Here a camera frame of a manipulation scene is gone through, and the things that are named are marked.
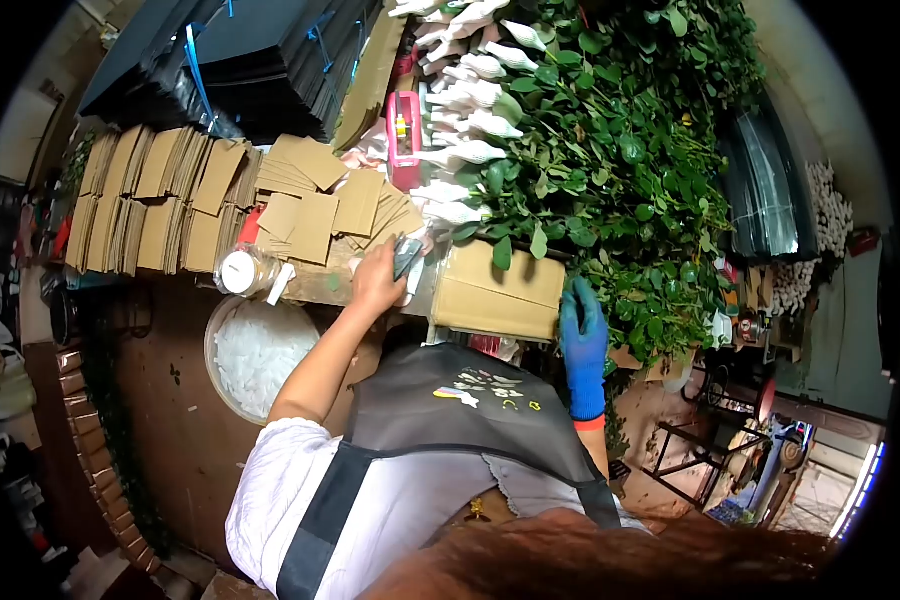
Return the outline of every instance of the white blouse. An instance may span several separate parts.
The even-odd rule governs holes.
[[[226,546],[237,567],[274,595],[283,558],[341,439],[311,420],[281,418],[264,427],[246,461],[226,518]],[[494,486],[517,517],[552,508],[584,512],[573,487],[519,462],[465,452],[377,460],[363,479],[316,597],[357,596]],[[643,529],[616,502],[623,526]]]

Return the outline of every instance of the pink tape dispenser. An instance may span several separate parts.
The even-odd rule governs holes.
[[[420,96],[395,91],[386,100],[386,138],[389,142],[390,183],[402,192],[420,187]]]

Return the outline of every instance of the black apron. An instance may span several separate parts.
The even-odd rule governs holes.
[[[576,488],[600,528],[620,527],[607,479],[553,387],[455,343],[408,348],[354,386],[346,435],[283,559],[277,597],[317,595],[371,462],[427,451],[517,461]]]

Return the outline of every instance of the fluorescent light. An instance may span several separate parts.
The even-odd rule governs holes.
[[[883,452],[883,444],[880,444],[881,453]],[[870,448],[866,450],[866,458],[864,458],[864,463],[860,466],[860,473],[857,475],[857,482],[853,485],[853,491],[850,493],[850,496],[846,498],[846,502],[843,503],[843,511],[840,513],[840,517],[837,519],[837,522],[834,523],[833,529],[830,530],[830,537],[834,538],[840,530],[844,527],[844,522],[847,520],[848,515],[851,513],[851,509],[853,505],[856,504],[857,496],[860,495],[860,489],[864,487],[864,481],[871,474],[871,467],[873,466],[874,457],[876,456],[876,446],[871,444]]]

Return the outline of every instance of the white jar lid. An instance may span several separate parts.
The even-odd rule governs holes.
[[[219,268],[219,278],[223,287],[231,294],[243,294],[251,289],[257,278],[257,268],[253,256],[248,252],[230,252]]]

